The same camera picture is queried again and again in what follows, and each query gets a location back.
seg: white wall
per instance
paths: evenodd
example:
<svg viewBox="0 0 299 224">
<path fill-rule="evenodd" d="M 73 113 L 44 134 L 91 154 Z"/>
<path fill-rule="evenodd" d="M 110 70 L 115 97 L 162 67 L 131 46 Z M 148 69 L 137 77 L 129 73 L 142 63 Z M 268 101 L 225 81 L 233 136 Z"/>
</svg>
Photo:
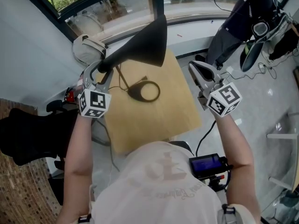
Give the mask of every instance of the white wall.
<svg viewBox="0 0 299 224">
<path fill-rule="evenodd" d="M 39 106 L 82 68 L 71 42 L 29 0 L 0 0 L 0 98 Z"/>
<path fill-rule="evenodd" d="M 293 16 L 299 8 L 299 0 L 288 0 L 286 3 L 284 10 Z"/>
</svg>

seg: person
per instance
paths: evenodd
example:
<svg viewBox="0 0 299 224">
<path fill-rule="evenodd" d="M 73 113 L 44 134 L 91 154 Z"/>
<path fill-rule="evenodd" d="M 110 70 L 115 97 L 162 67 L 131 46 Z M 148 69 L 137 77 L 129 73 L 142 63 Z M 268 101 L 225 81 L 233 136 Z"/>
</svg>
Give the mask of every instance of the person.
<svg viewBox="0 0 299 224">
<path fill-rule="evenodd" d="M 237 48 L 251 38 L 253 22 L 260 17 L 270 20 L 272 12 L 277 8 L 277 0 L 238 0 L 230 16 L 212 39 L 205 62 L 215 64 L 220 70 Z M 195 59 L 204 61 L 200 55 Z"/>
<path fill-rule="evenodd" d="M 226 196 L 248 222 L 259 223 L 254 159 L 248 142 L 230 115 L 214 114 L 228 163 L 233 165 Z M 78 223 L 89 213 L 93 155 L 91 119 L 78 115 L 64 168 L 64 202 L 56 224 Z M 92 203 L 95 224 L 216 224 L 221 202 L 196 179 L 187 148 L 153 142 L 130 153 L 120 176 Z"/>
<path fill-rule="evenodd" d="M 274 51 L 268 54 L 262 50 L 262 55 L 266 61 L 271 64 L 274 60 L 279 59 L 286 53 L 292 52 L 296 49 L 299 41 L 299 24 L 292 24 L 291 29 L 289 29 L 283 36 L 283 38 L 276 44 Z"/>
</svg>

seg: light wood tabletop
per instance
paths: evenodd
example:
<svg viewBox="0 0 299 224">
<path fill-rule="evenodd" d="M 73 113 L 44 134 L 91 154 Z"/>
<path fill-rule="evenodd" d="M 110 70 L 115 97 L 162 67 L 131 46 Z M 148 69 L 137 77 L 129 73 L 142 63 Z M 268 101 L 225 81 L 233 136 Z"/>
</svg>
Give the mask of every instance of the light wood tabletop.
<svg viewBox="0 0 299 224">
<path fill-rule="evenodd" d="M 166 50 L 162 67 L 128 60 L 121 71 L 129 86 L 144 76 L 156 82 L 160 97 L 152 103 L 132 99 L 120 88 L 112 88 L 108 112 L 105 114 L 112 147 L 117 154 L 127 154 L 138 147 L 165 140 L 201 126 L 201 119 L 183 72 L 171 50 Z M 122 88 L 126 88 L 120 79 Z M 114 69 L 110 87 L 119 86 L 119 73 Z M 151 99 L 157 88 L 148 84 L 142 96 Z"/>
</svg>

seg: black device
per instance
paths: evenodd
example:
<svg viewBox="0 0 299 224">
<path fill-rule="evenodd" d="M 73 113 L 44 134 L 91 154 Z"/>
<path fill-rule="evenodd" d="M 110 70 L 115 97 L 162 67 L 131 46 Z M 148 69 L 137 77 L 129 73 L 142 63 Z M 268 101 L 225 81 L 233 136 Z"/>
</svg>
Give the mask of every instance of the black device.
<svg viewBox="0 0 299 224">
<path fill-rule="evenodd" d="M 226 188 L 230 179 L 230 170 L 232 165 L 228 164 L 226 157 L 219 157 L 218 154 L 210 154 L 201 157 L 190 158 L 189 163 L 191 166 L 192 174 L 198 180 L 210 180 L 209 187 L 215 192 Z M 217 174 L 228 172 L 228 180 L 225 185 L 219 184 L 224 176 L 216 176 Z"/>
</svg>

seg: window frame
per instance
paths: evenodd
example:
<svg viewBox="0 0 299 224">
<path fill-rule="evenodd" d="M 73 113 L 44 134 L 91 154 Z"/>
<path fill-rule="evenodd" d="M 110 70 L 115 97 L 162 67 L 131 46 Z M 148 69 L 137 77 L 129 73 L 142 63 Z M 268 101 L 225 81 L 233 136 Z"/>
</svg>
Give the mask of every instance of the window frame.
<svg viewBox="0 0 299 224">
<path fill-rule="evenodd" d="M 102 0 L 77 0 L 76 2 L 70 4 L 69 6 L 62 9 L 58 12 L 53 5 L 48 0 L 30 0 L 71 42 L 73 42 L 78 36 L 75 32 L 68 26 L 65 22 L 66 19 L 77 14 L 83 9 L 99 2 Z M 283 0 L 281 3 L 283 6 L 287 3 L 288 0 Z M 159 16 L 164 15 L 164 0 L 152 0 L 154 19 L 157 19 Z M 226 19 L 229 14 L 202 14 L 202 15 L 190 15 L 178 17 L 175 19 L 168 19 L 167 25 L 176 25 L 191 21 L 202 21 L 202 20 L 216 20 L 216 19 Z M 108 40 L 108 43 L 114 43 L 120 41 L 127 37 L 130 37 L 136 34 L 142 27 L 146 24 L 139 26 L 137 28 L 132 28 L 130 31 L 124 31 L 116 36 L 109 37 L 104 40 Z"/>
</svg>

